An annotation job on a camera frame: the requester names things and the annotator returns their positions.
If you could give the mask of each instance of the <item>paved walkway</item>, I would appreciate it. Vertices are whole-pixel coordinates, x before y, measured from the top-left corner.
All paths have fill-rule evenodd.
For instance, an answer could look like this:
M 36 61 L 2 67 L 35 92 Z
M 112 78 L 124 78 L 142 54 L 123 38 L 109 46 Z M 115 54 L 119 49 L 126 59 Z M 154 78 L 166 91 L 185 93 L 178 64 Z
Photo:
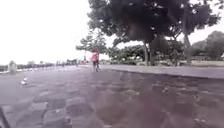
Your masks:
M 90 67 L 91 65 L 80 65 L 81 67 Z M 201 77 L 224 79 L 224 68 L 207 67 L 146 67 L 146 66 L 127 66 L 127 65 L 101 65 L 101 69 L 111 69 L 118 71 L 167 74 L 177 76 Z
M 0 105 L 12 128 L 223 128 L 223 84 L 70 67 L 0 76 Z

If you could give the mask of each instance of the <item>tree trunk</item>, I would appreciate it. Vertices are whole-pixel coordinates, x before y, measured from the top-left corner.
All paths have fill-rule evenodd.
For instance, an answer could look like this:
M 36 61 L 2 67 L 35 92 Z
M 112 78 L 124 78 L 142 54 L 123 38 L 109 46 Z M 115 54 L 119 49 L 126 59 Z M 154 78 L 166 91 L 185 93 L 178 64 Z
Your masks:
M 145 54 L 145 65 L 149 66 L 149 51 L 148 51 L 148 48 L 144 41 L 143 41 L 143 49 L 144 49 L 144 54 Z
M 85 55 L 84 55 L 84 61 L 86 61 L 86 50 L 85 50 Z
M 184 4 L 184 16 L 183 16 L 183 24 L 182 24 L 182 30 L 183 30 L 183 34 L 184 34 L 184 44 L 185 44 L 185 55 L 187 58 L 187 65 L 190 66 L 191 65 L 191 44 L 188 38 L 188 32 L 187 32 L 187 28 L 186 28 L 186 24 L 187 24 L 187 4 Z
M 155 57 L 154 56 L 155 51 L 154 51 L 154 48 L 153 48 L 152 45 L 151 46 L 149 45 L 150 65 L 151 66 L 155 66 L 155 59 L 154 59 L 154 57 Z

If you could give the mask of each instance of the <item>bush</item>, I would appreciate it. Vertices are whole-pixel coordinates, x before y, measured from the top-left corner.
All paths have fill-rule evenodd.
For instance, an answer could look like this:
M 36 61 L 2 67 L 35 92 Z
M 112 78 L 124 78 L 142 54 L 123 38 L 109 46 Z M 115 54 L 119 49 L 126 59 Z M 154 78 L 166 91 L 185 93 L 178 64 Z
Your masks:
M 0 72 L 4 72 L 4 71 L 7 71 L 7 70 L 8 70 L 7 66 L 3 66 L 3 65 L 0 66 Z
M 119 64 L 119 62 L 118 61 L 111 61 L 110 64 L 115 65 L 115 64 Z
M 127 61 L 120 61 L 120 64 L 125 64 L 125 65 L 137 65 L 137 63 L 133 60 L 127 60 Z

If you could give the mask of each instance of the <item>paving tile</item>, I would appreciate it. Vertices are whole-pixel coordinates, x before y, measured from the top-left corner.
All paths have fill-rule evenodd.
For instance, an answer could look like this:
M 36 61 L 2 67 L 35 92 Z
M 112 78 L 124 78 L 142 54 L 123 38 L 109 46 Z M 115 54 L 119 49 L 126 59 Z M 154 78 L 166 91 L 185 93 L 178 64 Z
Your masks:
M 65 108 L 50 110 L 50 111 L 47 111 L 46 114 L 44 115 L 44 124 L 48 123 L 48 122 L 61 120 L 66 117 L 67 117 L 67 115 L 66 115 Z
M 47 110 L 54 110 L 63 108 L 66 106 L 66 100 L 65 99 L 54 99 L 50 100 L 47 103 Z
M 72 119 L 73 128 L 104 128 L 103 122 L 96 116 L 81 116 Z
M 67 106 L 66 110 L 70 117 L 88 115 L 93 112 L 93 109 L 87 103 L 72 104 Z
M 44 110 L 27 111 L 16 121 L 16 126 L 40 125 L 42 124 L 44 113 Z
M 31 103 L 29 110 L 46 110 L 47 102 Z
M 59 119 L 43 124 L 42 128 L 72 128 L 72 125 L 66 119 Z
M 66 106 L 70 106 L 77 103 L 85 103 L 85 99 L 83 97 L 74 97 L 72 99 L 66 100 Z

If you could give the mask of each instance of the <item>person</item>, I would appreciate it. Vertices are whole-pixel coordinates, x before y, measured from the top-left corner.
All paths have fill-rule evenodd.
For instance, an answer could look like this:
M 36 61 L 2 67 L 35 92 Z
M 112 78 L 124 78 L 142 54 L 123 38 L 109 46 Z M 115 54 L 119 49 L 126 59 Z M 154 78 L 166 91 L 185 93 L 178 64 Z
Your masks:
M 93 50 L 92 62 L 93 62 L 93 68 L 95 69 L 96 66 L 97 69 L 99 69 L 99 53 L 97 50 Z

